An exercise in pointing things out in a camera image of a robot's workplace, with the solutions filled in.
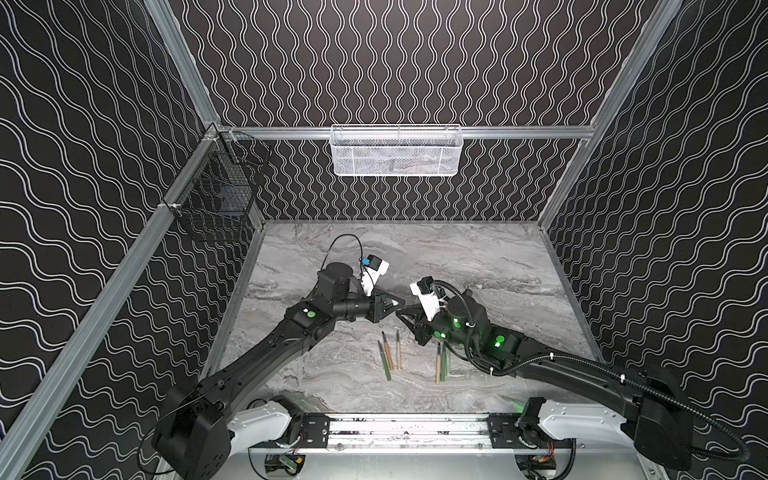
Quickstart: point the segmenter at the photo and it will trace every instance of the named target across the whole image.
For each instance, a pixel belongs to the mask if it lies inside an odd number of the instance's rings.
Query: black wire basket
[[[256,196],[247,164],[219,148],[210,152],[184,189],[183,201],[172,208],[184,232],[200,242],[247,241],[248,215]]]

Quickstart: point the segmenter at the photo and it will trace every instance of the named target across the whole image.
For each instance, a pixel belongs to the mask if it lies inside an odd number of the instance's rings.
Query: wavy line pattern
[[[766,124],[768,2],[689,0],[550,230],[604,357],[671,369],[753,448],[679,479],[768,478]]]
[[[170,3],[230,125],[583,125],[656,0]]]
[[[0,439],[197,146],[139,0],[0,0]]]
[[[338,177],[328,142],[280,141],[253,182],[271,220],[536,221],[577,144],[467,141],[454,177]],[[263,161],[248,137],[233,145]]]
[[[22,478],[144,476],[139,435],[174,383],[197,381],[248,245],[195,243],[172,226]],[[150,446],[141,458],[157,464]]]

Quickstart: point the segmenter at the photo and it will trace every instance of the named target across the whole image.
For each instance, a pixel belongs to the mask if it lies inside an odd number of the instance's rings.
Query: wire mesh
[[[187,235],[203,242],[247,240],[248,214],[256,196],[250,168],[235,164],[222,147],[206,156],[185,188],[181,205],[172,209]]]
[[[451,177],[462,156],[458,125],[333,125],[333,172],[340,176]]]

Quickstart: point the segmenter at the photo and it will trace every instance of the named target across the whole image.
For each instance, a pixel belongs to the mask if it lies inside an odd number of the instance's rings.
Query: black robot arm
[[[463,359],[489,375],[541,380],[607,406],[626,419],[621,431],[634,441],[636,450],[660,465],[688,470],[693,454],[735,461],[750,456],[741,437],[687,402],[679,382],[666,369],[609,366],[552,348],[491,323],[485,307],[472,298],[471,291],[460,293],[453,285],[430,276],[411,288],[421,304],[406,306],[396,315],[419,345],[437,337],[458,347]],[[446,290],[453,296],[449,298]],[[527,413],[534,419],[538,414]],[[729,436],[738,445],[737,452],[693,447],[694,416]],[[536,443],[533,436],[528,440]]]
[[[367,260],[367,265],[380,261],[374,256]],[[229,456],[227,425],[246,409],[250,395],[328,336],[337,321],[364,316],[377,323],[402,302],[376,288],[366,296],[352,268],[330,263],[318,272],[310,295],[286,309],[265,339],[198,384],[180,383],[168,391],[152,446],[183,478],[210,477]]]

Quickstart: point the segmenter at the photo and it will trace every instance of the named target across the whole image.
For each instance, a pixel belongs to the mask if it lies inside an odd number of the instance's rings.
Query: wooden handle
[[[392,363],[392,355],[389,354],[389,344],[388,343],[384,344],[384,351],[386,352],[386,361],[389,364],[389,369],[390,370],[394,370],[395,369],[395,365]]]
[[[402,370],[402,354],[400,352],[400,342],[397,342],[397,369]]]

